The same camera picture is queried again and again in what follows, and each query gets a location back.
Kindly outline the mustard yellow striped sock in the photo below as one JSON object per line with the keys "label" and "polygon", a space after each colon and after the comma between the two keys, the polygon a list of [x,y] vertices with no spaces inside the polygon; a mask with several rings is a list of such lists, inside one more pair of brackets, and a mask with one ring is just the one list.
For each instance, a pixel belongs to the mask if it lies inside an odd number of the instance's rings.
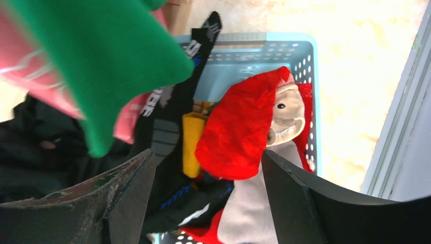
{"label": "mustard yellow striped sock", "polygon": [[182,171],[189,178],[198,177],[201,171],[201,166],[195,156],[195,151],[207,119],[208,117],[206,115],[196,112],[190,112],[182,117]]}

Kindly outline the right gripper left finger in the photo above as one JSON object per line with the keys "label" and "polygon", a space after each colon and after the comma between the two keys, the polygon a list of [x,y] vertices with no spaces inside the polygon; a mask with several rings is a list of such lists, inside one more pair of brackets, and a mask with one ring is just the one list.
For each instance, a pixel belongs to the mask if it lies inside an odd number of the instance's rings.
{"label": "right gripper left finger", "polygon": [[1,243],[138,243],[156,171],[147,149],[41,199],[1,204]]}

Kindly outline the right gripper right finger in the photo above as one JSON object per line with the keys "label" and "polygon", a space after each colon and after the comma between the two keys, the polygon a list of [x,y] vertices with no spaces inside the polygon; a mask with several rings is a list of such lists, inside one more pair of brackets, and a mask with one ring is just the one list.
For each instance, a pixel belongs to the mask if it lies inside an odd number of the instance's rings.
{"label": "right gripper right finger", "polygon": [[430,197],[397,202],[351,191],[271,150],[262,170],[279,243],[430,243]]}

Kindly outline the black patterned long sock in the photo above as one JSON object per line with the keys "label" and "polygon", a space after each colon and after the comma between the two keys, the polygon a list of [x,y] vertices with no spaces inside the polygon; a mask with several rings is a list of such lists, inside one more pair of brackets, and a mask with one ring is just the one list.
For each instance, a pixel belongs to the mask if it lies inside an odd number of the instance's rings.
{"label": "black patterned long sock", "polygon": [[183,115],[192,112],[198,81],[222,29],[218,12],[213,11],[200,28],[192,29],[185,51],[191,52],[194,70],[190,78],[173,86],[154,90],[138,117],[129,157],[151,149],[156,172],[149,195],[141,235],[174,231],[180,220],[172,219],[175,204],[192,193],[191,179],[182,172]]}

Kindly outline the red patterned sock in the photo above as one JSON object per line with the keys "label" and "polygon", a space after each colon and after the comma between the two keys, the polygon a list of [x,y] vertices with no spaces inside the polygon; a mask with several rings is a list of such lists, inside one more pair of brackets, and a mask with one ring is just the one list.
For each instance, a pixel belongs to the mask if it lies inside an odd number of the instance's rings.
{"label": "red patterned sock", "polygon": [[221,216],[224,209],[218,211],[211,220],[208,227],[183,227],[181,231],[184,231],[188,236],[191,236],[195,241],[210,244],[222,244],[219,241],[217,232]]}

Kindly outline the beige and red animal sock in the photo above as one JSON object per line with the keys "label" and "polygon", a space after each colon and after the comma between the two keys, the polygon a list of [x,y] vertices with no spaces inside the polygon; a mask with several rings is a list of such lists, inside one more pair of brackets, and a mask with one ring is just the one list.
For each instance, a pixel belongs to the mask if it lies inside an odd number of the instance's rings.
{"label": "beige and red animal sock", "polygon": [[266,148],[293,141],[300,166],[313,172],[305,157],[312,115],[312,84],[295,83],[285,66],[254,75],[232,85],[211,111],[195,157],[213,177],[243,180],[257,174]]}

